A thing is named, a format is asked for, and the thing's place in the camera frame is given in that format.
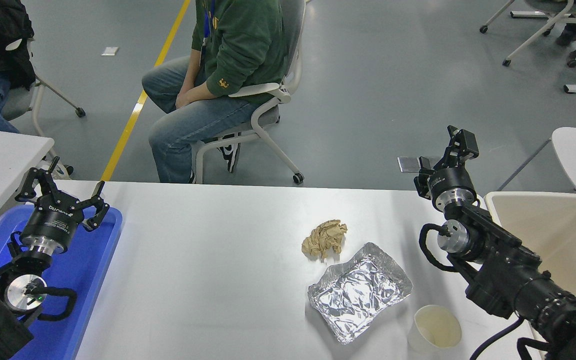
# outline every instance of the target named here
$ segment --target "gray floor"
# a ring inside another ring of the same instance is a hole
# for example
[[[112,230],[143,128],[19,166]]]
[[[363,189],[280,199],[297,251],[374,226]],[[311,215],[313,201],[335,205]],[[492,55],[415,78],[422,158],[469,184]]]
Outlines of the gray floor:
[[[270,136],[304,173],[304,187],[413,190],[397,157],[441,155],[446,126],[477,136],[480,157],[468,163],[480,194],[494,191],[556,128],[576,127],[574,47],[554,43],[562,27],[512,60],[504,57],[544,20],[503,14],[478,29],[504,0],[313,0],[304,30],[304,74]],[[86,110],[79,119],[46,94],[41,123],[73,178],[98,180],[155,63],[182,0],[25,0],[36,32],[38,72]],[[528,10],[518,1],[510,9]],[[167,59],[188,53],[194,2]],[[101,56],[119,46],[114,57]],[[147,141],[162,112],[146,102],[112,176],[157,182]],[[13,121],[34,134],[30,116]],[[205,182],[295,186],[292,173],[261,141],[246,143],[236,173],[214,151]],[[552,146],[507,190],[571,191]]]

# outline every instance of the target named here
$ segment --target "white box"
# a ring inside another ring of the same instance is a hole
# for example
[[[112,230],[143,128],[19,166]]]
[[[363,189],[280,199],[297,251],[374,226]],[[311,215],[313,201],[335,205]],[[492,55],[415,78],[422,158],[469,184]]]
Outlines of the white box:
[[[576,194],[491,192],[484,201],[495,223],[541,256],[540,271],[576,296]]]

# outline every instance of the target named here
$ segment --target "yellow floor line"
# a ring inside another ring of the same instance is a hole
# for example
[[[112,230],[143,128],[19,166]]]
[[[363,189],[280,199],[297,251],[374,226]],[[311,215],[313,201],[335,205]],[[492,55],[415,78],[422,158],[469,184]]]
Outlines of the yellow floor line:
[[[179,29],[179,25],[181,24],[184,15],[186,14],[186,10],[188,9],[188,5],[190,4],[190,0],[185,0],[181,9],[179,10],[179,14],[176,16],[172,28],[168,33],[166,38],[166,42],[164,43],[159,56],[157,57],[157,61],[155,61],[155,66],[158,66],[164,62],[166,59],[166,55],[169,52],[170,45],[175,38],[175,34],[177,34],[177,30]],[[117,167],[117,163],[119,162],[119,158],[121,157],[122,153],[124,152],[124,148],[126,147],[126,143],[128,143],[128,139],[130,139],[130,135],[135,128],[135,124],[137,123],[137,119],[139,119],[139,115],[142,113],[142,108],[144,107],[144,103],[148,96],[146,95],[145,91],[141,91],[141,95],[137,100],[137,103],[134,105],[132,109],[132,114],[130,114],[130,118],[128,119],[128,123],[123,128],[123,132],[121,133],[121,137],[119,138],[119,142],[114,147],[114,151],[112,151],[112,155],[110,156],[110,160],[108,164],[105,166],[105,170],[101,175],[101,180],[105,182],[109,182],[110,178],[113,177],[113,173],[115,172],[115,168]]]

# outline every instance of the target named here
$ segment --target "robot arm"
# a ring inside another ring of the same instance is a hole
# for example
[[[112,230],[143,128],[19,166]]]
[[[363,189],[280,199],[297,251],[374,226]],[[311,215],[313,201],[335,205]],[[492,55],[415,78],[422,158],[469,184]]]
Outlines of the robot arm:
[[[57,189],[51,173],[58,160],[55,157],[48,170],[31,168],[15,196],[17,201],[34,203],[34,211],[23,231],[11,234],[7,244],[11,260],[0,267],[0,360],[11,358],[34,338],[28,327],[35,320],[61,321],[71,314],[77,293],[48,286],[41,278],[42,273],[50,268],[54,254],[68,251],[79,224],[93,231],[109,209],[101,198],[103,181],[85,201]],[[41,187],[37,199],[35,182]],[[95,207],[96,214],[85,219],[83,210],[88,207]],[[21,244],[15,235],[19,235]],[[42,313],[46,296],[68,298],[61,314]]]
[[[419,242],[424,255],[442,271],[461,274],[468,282],[466,298],[487,313],[506,319],[516,313],[530,321],[547,342],[520,339],[522,359],[530,358],[526,346],[531,346],[547,351],[551,360],[576,360],[576,296],[558,287],[548,271],[540,273],[540,256],[473,205],[476,192],[465,164],[478,155],[475,137],[453,126],[448,132],[444,157],[414,178],[419,196],[431,200],[446,219],[442,226],[423,227]],[[429,230],[439,232],[439,247],[452,266],[440,264],[428,251]],[[481,264],[480,269],[470,262]]]

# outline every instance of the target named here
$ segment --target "blue tray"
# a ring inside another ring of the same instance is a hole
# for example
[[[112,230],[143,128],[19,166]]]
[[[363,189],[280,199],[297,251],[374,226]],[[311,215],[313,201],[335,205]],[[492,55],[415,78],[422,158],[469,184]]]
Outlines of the blue tray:
[[[0,267],[11,260],[6,246],[10,234],[23,230],[34,208],[34,205],[19,205],[0,217]],[[85,209],[84,214],[86,218],[91,217],[94,209]],[[35,320],[29,328],[34,339],[12,359],[75,358],[117,246],[121,223],[121,212],[111,207],[99,228],[88,232],[78,226],[68,251],[52,256],[52,266],[41,277],[49,287],[74,289],[77,303],[71,315],[62,321]],[[59,314],[66,307],[66,301],[66,298],[48,296],[43,302],[43,312]]]

